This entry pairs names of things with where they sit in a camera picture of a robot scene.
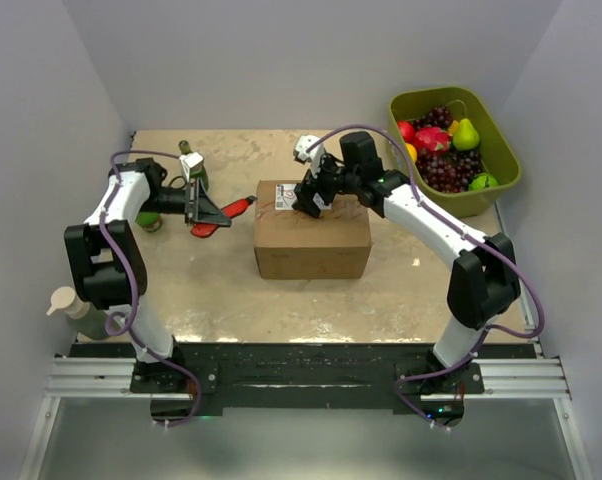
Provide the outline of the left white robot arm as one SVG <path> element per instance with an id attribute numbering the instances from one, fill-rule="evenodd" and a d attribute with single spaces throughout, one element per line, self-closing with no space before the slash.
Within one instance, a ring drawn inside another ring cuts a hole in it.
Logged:
<path id="1" fill-rule="evenodd" d="M 139 159 L 119 163 L 122 156 Z M 148 272 L 133 224 L 140 213 L 182 215 L 187 224 L 227 228 L 232 220 L 209 197 L 201 180 L 182 189 L 163 184 L 167 170 L 151 150 L 124 150 L 110 158 L 107 190 L 90 216 L 69 226 L 64 243 L 78 297 L 105 313 L 108 336 L 130 336 L 137 360 L 156 364 L 152 378 L 166 392 L 177 392 L 194 375 L 178 356 L 174 337 L 146 298 Z"/>

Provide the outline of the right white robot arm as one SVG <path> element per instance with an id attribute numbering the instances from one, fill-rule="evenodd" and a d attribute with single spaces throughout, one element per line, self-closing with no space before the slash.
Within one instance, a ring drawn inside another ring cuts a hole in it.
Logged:
<path id="1" fill-rule="evenodd" d="M 295 186 L 293 208 L 317 218 L 336 196 L 353 195 L 444 262 L 451 274 L 446 297 L 451 319 L 432 349 L 426 379 L 433 390 L 450 392 L 462 380 L 460 366 L 520 296 L 512 242 L 503 234 L 488 236 L 469 227 L 423 196 L 405 174 L 385 169 L 369 133 L 348 133 L 339 144 L 341 155 L 335 157 L 316 136 L 297 140 L 293 157 L 308 169 Z"/>

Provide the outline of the brown cardboard express box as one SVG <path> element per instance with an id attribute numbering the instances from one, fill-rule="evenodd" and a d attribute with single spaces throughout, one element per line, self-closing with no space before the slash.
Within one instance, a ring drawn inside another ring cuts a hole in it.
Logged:
<path id="1" fill-rule="evenodd" d="M 363 275 L 372 249 L 368 210 L 354 196 L 338 196 L 319 218 L 276 211 L 275 185 L 258 183 L 254 253 L 267 280 L 354 280 Z"/>

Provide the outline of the red black utility knife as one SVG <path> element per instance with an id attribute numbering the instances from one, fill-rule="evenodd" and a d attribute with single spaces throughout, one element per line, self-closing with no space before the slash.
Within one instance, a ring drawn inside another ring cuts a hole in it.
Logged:
<path id="1" fill-rule="evenodd" d="M 196 238 L 206 239 L 211 237 L 220 228 L 229 228 L 232 220 L 243 215 L 250 206 L 257 201 L 255 195 L 250 195 L 224 206 L 221 210 L 221 220 L 228 220 L 227 225 L 222 225 L 219 221 L 196 222 L 190 229 L 190 234 Z"/>

